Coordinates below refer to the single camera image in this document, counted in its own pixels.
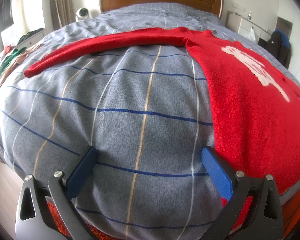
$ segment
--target white print on sweater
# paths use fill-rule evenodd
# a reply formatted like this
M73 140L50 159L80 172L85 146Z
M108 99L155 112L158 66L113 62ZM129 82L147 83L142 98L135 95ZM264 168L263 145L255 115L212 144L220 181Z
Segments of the white print on sweater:
M265 71L262 67L262 63L259 61L255 60L253 57L249 56L247 53L242 52L238 50L237 48L231 47L231 46L226 46L225 48L221 48L224 52L228 54L234 55L238 60L240 60L243 64L245 64L250 71L255 74L255 76L259 79L260 83L263 86L268 86L269 84L273 84L277 90L282 94L285 100L290 102L287 94L282 90L282 88L274 81L272 76L268 74L267 71Z

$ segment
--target wooden floor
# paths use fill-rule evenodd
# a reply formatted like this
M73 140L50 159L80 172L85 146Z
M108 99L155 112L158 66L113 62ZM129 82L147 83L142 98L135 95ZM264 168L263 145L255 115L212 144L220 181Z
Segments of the wooden floor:
M13 170L0 162L0 223L13 239L16 239L16 210L22 183Z

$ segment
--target red clothing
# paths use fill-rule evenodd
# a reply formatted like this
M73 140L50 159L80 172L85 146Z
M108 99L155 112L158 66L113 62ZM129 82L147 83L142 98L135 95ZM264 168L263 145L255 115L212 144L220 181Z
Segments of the red clothing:
M267 60L211 31L148 28L85 39L53 51L26 77L93 52L121 47L185 46L208 83L215 150L234 170L272 174L279 194L300 179L300 89Z

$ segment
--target bedsheet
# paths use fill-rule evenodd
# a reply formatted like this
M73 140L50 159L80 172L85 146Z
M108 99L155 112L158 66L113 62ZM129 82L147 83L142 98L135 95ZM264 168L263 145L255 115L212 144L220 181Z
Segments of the bedsheet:
M115 49L30 79L22 73L73 41L180 26L241 42L300 87L272 55L213 14L176 3L128 6L50 33L7 78L0 89L0 159L21 177L45 178L93 145L98 163L73 200L88 223L118 238L199 239L222 206L200 159L214 143L206 79L185 48ZM300 181L282 203L299 188Z

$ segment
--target silver pin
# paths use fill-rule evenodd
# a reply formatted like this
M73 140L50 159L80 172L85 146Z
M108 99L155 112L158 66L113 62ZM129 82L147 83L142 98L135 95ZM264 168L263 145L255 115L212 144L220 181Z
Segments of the silver pin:
M25 177L25 180L26 181L28 181L28 180L31 180L32 179L32 175L30 174L30 175L27 175L26 177Z
M267 180L273 180L273 177L270 174L267 174L266 178Z
M235 174L236 174L237 177L239 177L239 178L244 177L244 173L243 173L242 171L237 171Z
M59 177L62 176L62 174L63 174L62 171L56 171L56 172L53 174L53 176L55 176L56 178L59 178Z

